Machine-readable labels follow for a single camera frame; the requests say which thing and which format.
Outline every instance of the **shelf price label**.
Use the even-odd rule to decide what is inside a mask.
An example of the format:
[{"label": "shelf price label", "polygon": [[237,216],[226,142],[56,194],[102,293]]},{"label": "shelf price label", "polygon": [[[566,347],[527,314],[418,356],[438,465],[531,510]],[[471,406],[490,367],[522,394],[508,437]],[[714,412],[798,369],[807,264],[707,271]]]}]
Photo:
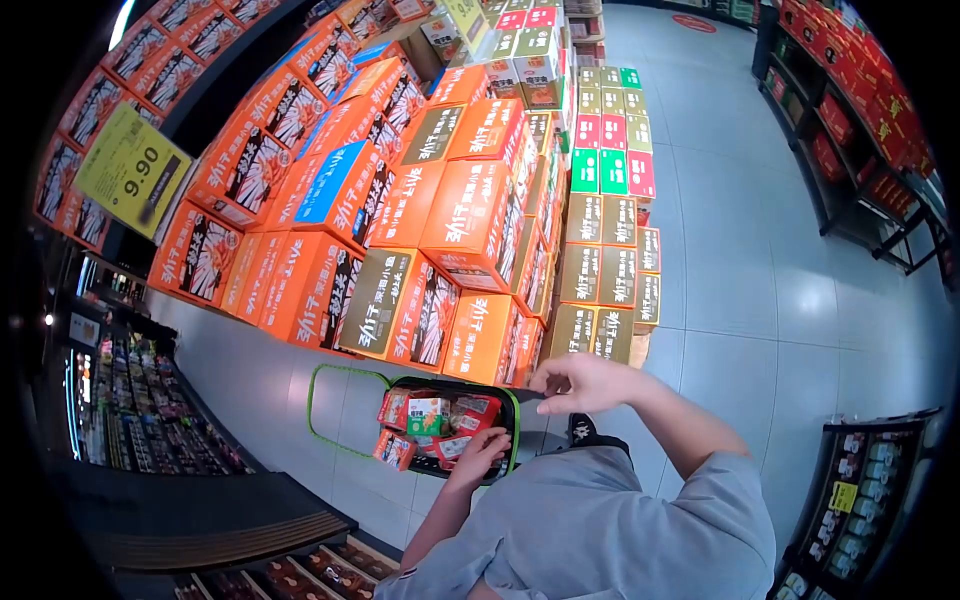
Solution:
[{"label": "shelf price label", "polygon": [[833,493],[830,495],[828,507],[834,511],[849,513],[853,510],[854,500],[856,500],[856,486],[854,484],[843,481],[833,482]]},{"label": "shelf price label", "polygon": [[97,135],[74,185],[152,238],[192,161],[124,102]]},{"label": "shelf price label", "polygon": [[490,31],[490,24],[480,11],[479,0],[438,0],[437,4],[446,7],[460,37],[472,57],[477,56],[484,37]]}]

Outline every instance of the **shopping basket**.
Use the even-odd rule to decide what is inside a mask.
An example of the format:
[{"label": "shopping basket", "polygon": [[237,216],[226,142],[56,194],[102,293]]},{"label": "shopping basket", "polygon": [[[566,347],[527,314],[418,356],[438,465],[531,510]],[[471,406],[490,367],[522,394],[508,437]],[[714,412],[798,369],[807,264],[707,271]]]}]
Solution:
[{"label": "shopping basket", "polygon": [[[317,381],[317,373],[323,369],[336,369],[338,371],[347,371],[358,373],[361,375],[366,375],[373,377],[383,383],[383,392],[387,393],[388,390],[393,388],[395,385],[405,385],[405,386],[423,386],[430,387],[440,391],[450,391],[450,392],[463,392],[467,394],[485,394],[488,396],[496,397],[500,400],[500,420],[501,426],[507,429],[507,433],[511,436],[511,447],[510,454],[508,457],[505,457],[507,460],[501,461],[499,468],[491,468],[487,471],[487,474],[484,475],[481,485],[488,486],[494,481],[503,477],[507,473],[514,470],[516,467],[516,450],[519,448],[520,440],[520,400],[517,399],[515,390],[509,390],[507,388],[497,388],[494,386],[479,385],[475,383],[466,383],[463,381],[449,381],[446,379],[427,379],[425,377],[414,377],[412,375],[400,375],[394,377],[393,379],[388,379],[384,375],[373,372],[366,371],[363,369],[354,369],[351,367],[339,367],[336,365],[327,365],[323,364],[318,366],[313,370],[313,374],[310,376],[310,389],[307,392],[306,399],[306,426],[310,430],[310,433],[317,438],[328,444],[333,444],[338,448],[342,448],[348,452],[362,456],[364,458],[369,458],[375,460],[371,454],[366,454],[360,452],[354,448],[347,447],[342,444],[337,444],[333,440],[325,438],[324,436],[317,433],[313,428],[312,414],[313,414],[313,388],[314,384]],[[415,456],[413,462],[410,464],[410,470],[423,473],[425,475],[433,475],[435,477],[442,477],[446,479],[450,475],[450,471],[440,468],[440,461],[436,458],[431,458],[429,456]]]}]

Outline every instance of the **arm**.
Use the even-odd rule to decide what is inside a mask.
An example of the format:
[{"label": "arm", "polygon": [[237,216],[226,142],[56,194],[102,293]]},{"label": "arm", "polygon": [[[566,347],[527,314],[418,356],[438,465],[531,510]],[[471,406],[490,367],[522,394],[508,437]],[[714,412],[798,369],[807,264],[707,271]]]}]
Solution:
[{"label": "arm", "polygon": [[438,542],[457,535],[470,515],[470,499],[480,487],[483,476],[493,461],[503,458],[509,448],[510,436],[503,427],[484,429],[473,436],[423,524],[407,545],[400,561],[400,571],[419,563]]},{"label": "arm", "polygon": [[714,452],[750,456],[729,425],[676,394],[654,376],[588,353],[571,353],[540,365],[530,382],[546,395],[542,415],[603,411],[629,404],[663,446],[685,480]]}]

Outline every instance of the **green basket handle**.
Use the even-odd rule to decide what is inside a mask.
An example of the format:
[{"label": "green basket handle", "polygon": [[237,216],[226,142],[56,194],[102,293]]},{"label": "green basket handle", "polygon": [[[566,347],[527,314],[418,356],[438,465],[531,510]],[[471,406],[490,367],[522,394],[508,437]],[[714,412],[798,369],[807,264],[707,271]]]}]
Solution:
[{"label": "green basket handle", "polygon": [[335,369],[337,371],[355,372],[361,375],[368,375],[370,377],[375,377],[376,379],[379,379],[380,381],[383,382],[384,392],[390,389],[390,380],[378,372],[365,371],[363,369],[353,369],[351,367],[338,367],[336,365],[327,365],[326,363],[322,365],[318,365],[317,368],[313,370],[313,374],[310,375],[310,389],[307,392],[307,396],[306,396],[306,428],[310,430],[310,434],[313,435],[313,437],[317,438],[318,440],[334,445],[342,450],[346,450],[347,452],[356,454],[357,456],[361,456],[363,458],[372,459],[373,455],[364,454],[363,452],[359,452],[357,450],[354,450],[353,448],[346,447],[343,444],[337,444],[333,440],[330,440],[329,438],[325,438],[324,436],[320,435],[313,428],[313,421],[311,420],[311,416],[313,415],[313,386],[314,386],[314,382],[317,380],[317,373],[320,372],[321,369]]}]

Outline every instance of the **gray t-shirt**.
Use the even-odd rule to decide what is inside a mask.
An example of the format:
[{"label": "gray t-shirt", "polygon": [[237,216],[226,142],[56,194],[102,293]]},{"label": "gray t-shirt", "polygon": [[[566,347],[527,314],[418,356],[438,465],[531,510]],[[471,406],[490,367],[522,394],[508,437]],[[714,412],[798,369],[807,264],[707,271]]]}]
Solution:
[{"label": "gray t-shirt", "polygon": [[460,533],[374,598],[762,598],[776,543],[749,458],[717,452],[673,502],[640,489],[611,446],[539,456],[496,482]]}]

